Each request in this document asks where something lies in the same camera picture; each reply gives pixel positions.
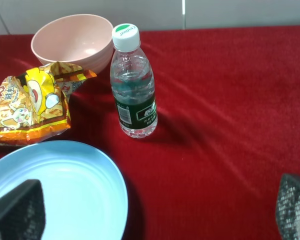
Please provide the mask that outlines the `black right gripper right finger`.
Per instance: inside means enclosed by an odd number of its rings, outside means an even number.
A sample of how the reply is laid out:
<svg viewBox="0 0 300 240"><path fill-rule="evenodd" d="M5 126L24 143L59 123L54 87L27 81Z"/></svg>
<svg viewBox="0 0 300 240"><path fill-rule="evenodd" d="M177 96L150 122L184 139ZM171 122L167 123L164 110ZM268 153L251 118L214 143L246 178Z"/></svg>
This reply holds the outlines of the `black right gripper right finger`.
<svg viewBox="0 0 300 240"><path fill-rule="evenodd" d="M277 195L275 220L283 240L300 240L300 176L282 175Z"/></svg>

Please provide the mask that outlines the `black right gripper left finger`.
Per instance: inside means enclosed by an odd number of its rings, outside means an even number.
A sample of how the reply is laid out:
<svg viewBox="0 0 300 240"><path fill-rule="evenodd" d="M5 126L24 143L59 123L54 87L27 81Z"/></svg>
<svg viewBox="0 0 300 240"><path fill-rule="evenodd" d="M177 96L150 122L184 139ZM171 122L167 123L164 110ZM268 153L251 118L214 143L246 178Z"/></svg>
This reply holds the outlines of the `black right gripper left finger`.
<svg viewBox="0 0 300 240"><path fill-rule="evenodd" d="M42 184L28 179L0 197L0 240L40 240L46 226Z"/></svg>

